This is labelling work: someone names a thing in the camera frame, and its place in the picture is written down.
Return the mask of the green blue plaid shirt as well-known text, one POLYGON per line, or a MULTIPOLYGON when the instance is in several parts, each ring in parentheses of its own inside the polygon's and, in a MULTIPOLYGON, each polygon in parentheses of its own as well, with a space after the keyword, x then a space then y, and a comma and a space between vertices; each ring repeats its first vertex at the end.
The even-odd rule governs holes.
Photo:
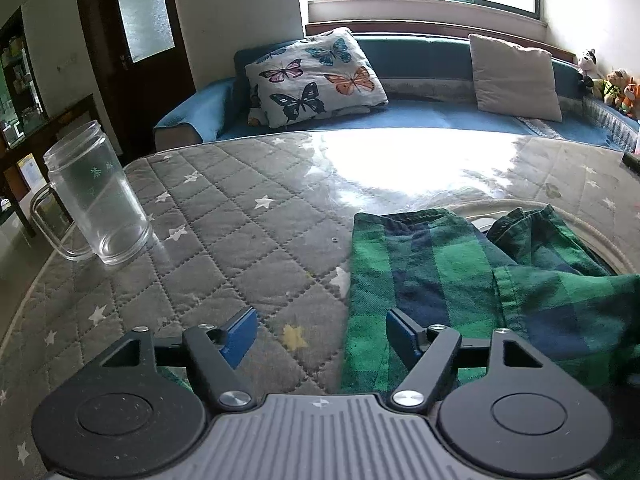
POLYGON ((389 393, 404 374, 386 338, 399 309, 466 338, 507 328, 611 410, 599 469, 639 474, 639 278, 616 274, 551 207, 514 209, 487 233, 446 209, 357 214, 341 389, 389 393))

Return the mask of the grey quilted star table cover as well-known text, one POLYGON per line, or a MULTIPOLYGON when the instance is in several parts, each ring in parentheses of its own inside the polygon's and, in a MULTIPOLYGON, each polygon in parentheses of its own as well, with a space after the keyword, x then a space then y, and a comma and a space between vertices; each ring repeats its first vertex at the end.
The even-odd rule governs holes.
POLYGON ((1 474, 35 479, 40 401, 127 330, 178 336, 259 314, 242 371, 259 392, 330 393, 347 320, 352 220, 549 204, 617 271, 639 267, 639 179, 620 152, 491 130, 309 131, 176 148, 127 177, 152 222, 122 266, 51 256, 1 347, 1 474))

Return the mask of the clear glass mug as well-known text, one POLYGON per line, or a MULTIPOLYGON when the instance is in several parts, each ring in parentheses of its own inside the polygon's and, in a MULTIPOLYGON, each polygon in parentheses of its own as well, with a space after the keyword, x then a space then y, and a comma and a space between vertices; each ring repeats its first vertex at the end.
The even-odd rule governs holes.
POLYGON ((96 120, 66 134, 43 155, 48 183, 32 196, 32 221, 52 248, 68 261, 98 257, 107 266, 132 258, 148 241, 151 222, 134 194, 110 139, 96 120), (40 206, 56 198, 70 217, 70 226, 86 244, 64 245, 40 206))

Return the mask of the black cylindrical remote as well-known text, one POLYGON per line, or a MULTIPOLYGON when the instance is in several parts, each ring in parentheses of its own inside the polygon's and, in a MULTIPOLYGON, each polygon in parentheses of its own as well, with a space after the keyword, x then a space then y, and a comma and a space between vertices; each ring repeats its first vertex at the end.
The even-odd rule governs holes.
POLYGON ((640 158, 631 153, 623 154, 622 164, 637 176, 640 176, 640 158))

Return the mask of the dark wooden side table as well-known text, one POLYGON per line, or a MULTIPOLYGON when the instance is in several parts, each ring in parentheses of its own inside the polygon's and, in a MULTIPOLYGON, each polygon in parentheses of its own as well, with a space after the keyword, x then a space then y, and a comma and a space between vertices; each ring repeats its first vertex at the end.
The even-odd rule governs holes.
POLYGON ((99 113, 96 108, 96 101, 93 94, 76 101, 61 113, 54 115, 46 120, 46 122, 25 136, 15 148, 9 148, 1 155, 1 196, 10 201, 12 210, 17 214, 22 226, 30 237, 36 236, 36 231, 24 213, 20 201, 10 188, 9 181, 4 174, 6 170, 25 158, 27 155, 34 156, 35 162, 45 179, 48 178, 48 170, 43 160, 44 153, 58 142, 58 133, 65 127, 69 126, 75 120, 87 114, 91 120, 98 120, 99 113))

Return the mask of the dark wooden display cabinet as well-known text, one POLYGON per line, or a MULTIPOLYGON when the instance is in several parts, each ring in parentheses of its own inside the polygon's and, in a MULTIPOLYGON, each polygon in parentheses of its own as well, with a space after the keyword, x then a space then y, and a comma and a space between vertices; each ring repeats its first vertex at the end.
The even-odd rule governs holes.
POLYGON ((17 9, 1 26, 1 134, 8 148, 43 126, 48 119, 35 78, 17 9))

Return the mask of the beige square cushion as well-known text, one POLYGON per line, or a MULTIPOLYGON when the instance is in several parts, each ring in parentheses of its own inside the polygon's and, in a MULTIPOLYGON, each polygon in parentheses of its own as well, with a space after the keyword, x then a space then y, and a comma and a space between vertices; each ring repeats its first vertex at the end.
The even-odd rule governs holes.
POLYGON ((560 122, 552 55, 509 41, 469 36, 477 107, 483 112, 560 122))

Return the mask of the blue sofa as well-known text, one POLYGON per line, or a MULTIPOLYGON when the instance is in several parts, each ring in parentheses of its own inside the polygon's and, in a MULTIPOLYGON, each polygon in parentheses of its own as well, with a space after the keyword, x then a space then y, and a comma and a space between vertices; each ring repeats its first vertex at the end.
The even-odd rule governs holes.
MULTIPOLYGON (((587 96, 578 69, 554 61, 562 122, 516 118, 479 110, 473 89, 469 44, 462 39, 410 34, 360 34, 358 44, 380 77, 390 102, 382 110, 341 112, 311 119, 299 129, 444 128, 545 136, 633 152, 639 125, 613 107, 587 96)), ((245 75, 247 64, 283 53, 285 44, 239 50, 235 74, 216 80, 174 108, 154 128, 159 151, 258 136, 258 95, 245 75)))

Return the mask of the stuffed toy animals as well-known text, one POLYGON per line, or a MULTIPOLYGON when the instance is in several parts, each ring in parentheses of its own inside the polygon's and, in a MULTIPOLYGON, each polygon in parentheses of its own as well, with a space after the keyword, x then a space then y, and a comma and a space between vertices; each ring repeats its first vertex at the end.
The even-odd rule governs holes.
POLYGON ((577 63, 582 83, 597 100, 631 118, 639 117, 639 81, 626 70, 613 70, 605 76, 598 72, 596 51, 588 50, 577 63))

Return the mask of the butterfly print pillow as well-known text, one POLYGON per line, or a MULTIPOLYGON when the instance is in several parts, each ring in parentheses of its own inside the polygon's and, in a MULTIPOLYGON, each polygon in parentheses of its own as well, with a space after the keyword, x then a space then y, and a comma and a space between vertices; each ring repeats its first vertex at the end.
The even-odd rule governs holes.
POLYGON ((247 122, 279 129, 388 104, 367 55, 347 27, 274 49, 245 66, 250 84, 247 122))

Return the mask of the dark wooden door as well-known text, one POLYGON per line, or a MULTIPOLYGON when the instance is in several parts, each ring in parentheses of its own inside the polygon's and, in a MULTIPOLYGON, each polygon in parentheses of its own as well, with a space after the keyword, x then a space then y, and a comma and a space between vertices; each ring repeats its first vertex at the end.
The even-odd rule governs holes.
POLYGON ((77 0, 122 154, 155 151, 154 126, 195 91, 175 0, 77 0))

